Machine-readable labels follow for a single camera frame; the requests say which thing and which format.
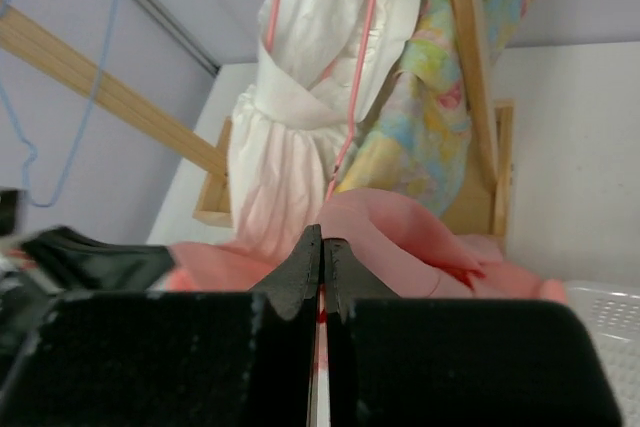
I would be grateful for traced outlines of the blue wire hanger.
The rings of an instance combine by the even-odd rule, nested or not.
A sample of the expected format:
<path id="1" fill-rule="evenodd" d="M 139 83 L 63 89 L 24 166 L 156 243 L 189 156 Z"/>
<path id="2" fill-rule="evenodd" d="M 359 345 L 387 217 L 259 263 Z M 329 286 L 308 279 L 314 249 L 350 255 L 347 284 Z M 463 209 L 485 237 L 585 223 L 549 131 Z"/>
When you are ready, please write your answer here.
<path id="1" fill-rule="evenodd" d="M 2 20 L 8 19 L 9 7 L 12 1 L 14 0 L 2 0 L 1 2 L 1 19 Z M 69 150 L 69 154 L 67 156 L 65 164 L 60 172 L 57 184 L 52 192 L 50 200 L 47 202 L 38 202 L 30 193 L 31 167 L 38 159 L 39 151 L 37 146 L 31 140 L 29 140 L 26 134 L 24 133 L 21 123 L 19 121 L 19 118 L 17 116 L 17 113 L 14 109 L 14 106 L 12 105 L 12 102 L 8 96 L 8 93 L 6 92 L 4 85 L 1 85 L 1 101 L 5 106 L 7 115 L 9 117 L 9 120 L 12 124 L 12 127 L 14 129 L 14 132 L 18 140 L 22 144 L 24 144 L 28 150 L 28 157 L 23 162 L 22 169 L 21 169 L 22 187 L 26 190 L 27 203 L 32 207 L 39 208 L 39 209 L 49 209 L 54 207 L 58 203 L 59 198 L 64 189 L 64 186 L 67 182 L 67 179 L 69 178 L 73 163 L 75 161 L 75 157 L 77 155 L 77 151 L 85 135 L 85 130 L 87 128 L 89 118 L 94 109 L 97 94 L 101 86 L 102 76 L 104 73 L 104 68 L 107 63 L 107 58 L 108 58 L 112 36 L 113 36 L 115 20 L 117 17 L 118 3 L 119 3 L 119 0 L 111 0 L 109 16 L 106 23 L 104 42 L 102 45 L 101 55 L 99 57 L 99 63 L 97 64 L 96 67 L 93 68 L 93 79 L 91 83 L 91 88 L 89 90 L 89 93 L 86 95 L 86 98 L 87 98 L 86 108 L 84 110 L 83 116 L 81 117 L 81 121 L 77 130 L 77 133 L 71 144 L 71 148 Z"/>

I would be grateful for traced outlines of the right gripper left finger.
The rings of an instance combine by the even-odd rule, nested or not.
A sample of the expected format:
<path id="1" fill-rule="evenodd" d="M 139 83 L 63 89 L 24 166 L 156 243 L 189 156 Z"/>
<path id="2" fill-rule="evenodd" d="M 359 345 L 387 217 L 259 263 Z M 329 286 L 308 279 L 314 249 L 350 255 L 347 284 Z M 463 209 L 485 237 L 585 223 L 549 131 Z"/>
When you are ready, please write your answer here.
<path id="1" fill-rule="evenodd" d="M 305 426 L 321 236 L 245 292 L 72 291 L 30 331 L 5 426 Z"/>

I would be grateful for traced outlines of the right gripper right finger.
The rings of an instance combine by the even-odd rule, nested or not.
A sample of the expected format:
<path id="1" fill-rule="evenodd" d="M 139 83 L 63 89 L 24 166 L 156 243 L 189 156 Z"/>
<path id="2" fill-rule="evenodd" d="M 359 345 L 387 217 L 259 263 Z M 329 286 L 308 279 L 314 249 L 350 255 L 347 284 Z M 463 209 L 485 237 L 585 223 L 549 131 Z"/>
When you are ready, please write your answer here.
<path id="1" fill-rule="evenodd" d="M 324 245 L 335 426 L 619 426 L 591 338 L 539 300 L 403 299 Z"/>

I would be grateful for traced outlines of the pink pleated skirt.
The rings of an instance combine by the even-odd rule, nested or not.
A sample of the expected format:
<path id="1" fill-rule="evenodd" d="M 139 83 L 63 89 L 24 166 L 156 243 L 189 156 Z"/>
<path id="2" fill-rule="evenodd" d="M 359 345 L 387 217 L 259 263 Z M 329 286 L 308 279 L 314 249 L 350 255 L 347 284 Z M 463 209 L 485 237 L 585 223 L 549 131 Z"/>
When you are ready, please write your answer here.
<path id="1" fill-rule="evenodd" d="M 345 240 L 355 257 L 402 297 L 517 298 L 566 303 L 564 286 L 506 261 L 496 240 L 455 235 L 401 194 L 361 188 L 335 194 L 318 213 L 293 221 L 274 211 L 244 219 L 234 239 L 170 246 L 173 291 L 246 291 L 291 253 L 303 229 Z"/>

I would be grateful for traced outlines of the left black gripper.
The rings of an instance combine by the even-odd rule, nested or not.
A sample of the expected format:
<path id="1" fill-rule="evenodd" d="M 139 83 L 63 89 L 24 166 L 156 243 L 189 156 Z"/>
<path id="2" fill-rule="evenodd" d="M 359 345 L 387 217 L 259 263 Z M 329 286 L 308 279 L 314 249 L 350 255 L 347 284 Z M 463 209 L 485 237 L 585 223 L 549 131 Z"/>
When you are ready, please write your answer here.
<path id="1" fill-rule="evenodd" d="M 1 256 L 1 285 L 41 272 L 62 290 L 145 291 L 170 273 L 174 260 L 165 246 L 99 242 L 67 226 L 41 231 L 18 243 L 26 262 Z"/>

